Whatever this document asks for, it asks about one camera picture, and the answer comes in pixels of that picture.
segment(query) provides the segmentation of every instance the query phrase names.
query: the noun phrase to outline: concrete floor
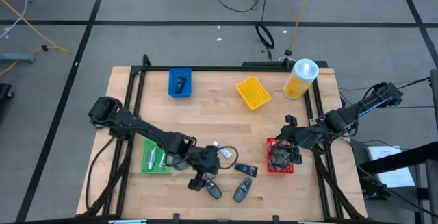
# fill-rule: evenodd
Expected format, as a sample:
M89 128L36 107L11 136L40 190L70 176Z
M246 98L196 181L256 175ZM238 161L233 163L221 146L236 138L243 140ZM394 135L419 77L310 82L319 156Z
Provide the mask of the concrete floor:
M7 0L21 9L24 0ZM35 64L19 64L0 76L11 83L11 100L0 126L0 223L15 221L35 165L52 124L73 62L80 61L73 87L57 129L53 146L26 220L73 216L94 140L87 113L104 95L113 66L140 64L147 53L153 65L239 66L243 61L268 60L253 26L122 26L94 25L82 57L79 43L86 33L95 0L29 0L26 18L41 23L70 21L69 25L36 25L44 35L71 50L39 53ZM413 0L424 23L438 23L436 0ZM251 0L224 0L244 9ZM302 0L267 0L265 21L295 21ZM258 10L237 13L217 0L102 0L96 20L102 21L259 21ZM16 19L0 4L0 31ZM70 25L79 21L80 25ZM305 22L412 23L416 21L406 0L309 0ZM416 26L408 28L300 27L293 57L326 60L336 72L341 88L370 86L381 81L407 81L428 76L435 67ZM283 56L293 27L269 27ZM438 29L428 28L438 43ZM46 44L26 25L18 25L0 51L28 52ZM9 64L0 63L0 71ZM355 101L362 92L347 92ZM403 105L432 105L430 88L418 84L406 88ZM377 110L363 117L357 140L373 138L410 149L437 139L431 109ZM365 160L363 147L355 146L357 161ZM420 172L422 182L426 181ZM416 201L413 188L405 189ZM413 223L413 212L399 208L397 199L367 202L368 212L379 221Z

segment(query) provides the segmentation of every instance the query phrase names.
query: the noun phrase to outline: car key fob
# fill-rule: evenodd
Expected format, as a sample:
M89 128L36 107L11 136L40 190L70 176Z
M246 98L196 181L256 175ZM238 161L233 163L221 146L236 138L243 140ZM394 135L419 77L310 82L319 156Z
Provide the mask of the car key fob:
M247 196L252 183L253 181L250 178L244 179L234 193L234 201L240 203Z
M185 86L185 82L187 79L185 77L179 77L177 80L177 89L175 90L175 93L181 94L183 92L183 88Z
M205 182L205 190L207 190L214 199L219 199L222 196L222 192L213 180L209 179Z

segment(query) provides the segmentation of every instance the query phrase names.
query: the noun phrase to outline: yellow bottle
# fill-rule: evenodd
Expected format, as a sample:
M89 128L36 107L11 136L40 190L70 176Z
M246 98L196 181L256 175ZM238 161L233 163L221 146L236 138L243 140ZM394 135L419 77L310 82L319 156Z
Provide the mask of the yellow bottle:
M310 59L301 59L295 65L283 87L283 94L289 99L301 98L320 73L318 65Z

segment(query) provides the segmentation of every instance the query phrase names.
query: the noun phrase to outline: blue bin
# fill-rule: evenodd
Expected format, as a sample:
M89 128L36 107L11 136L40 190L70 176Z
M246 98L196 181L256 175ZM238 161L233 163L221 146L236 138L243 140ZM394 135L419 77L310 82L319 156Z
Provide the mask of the blue bin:
M185 77L185 85L183 91L177 94L177 81L178 78ZM192 94L192 69L191 68L180 68L180 69L170 69L169 70L169 89L168 93L170 96L179 97L190 97Z

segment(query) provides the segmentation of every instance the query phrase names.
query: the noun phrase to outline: yellow plastic basket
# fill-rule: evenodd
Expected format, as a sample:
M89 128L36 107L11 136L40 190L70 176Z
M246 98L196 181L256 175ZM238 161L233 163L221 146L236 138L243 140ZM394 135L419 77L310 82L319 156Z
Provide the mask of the yellow plastic basket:
M235 87L251 110L271 100L271 96L254 76L238 83Z

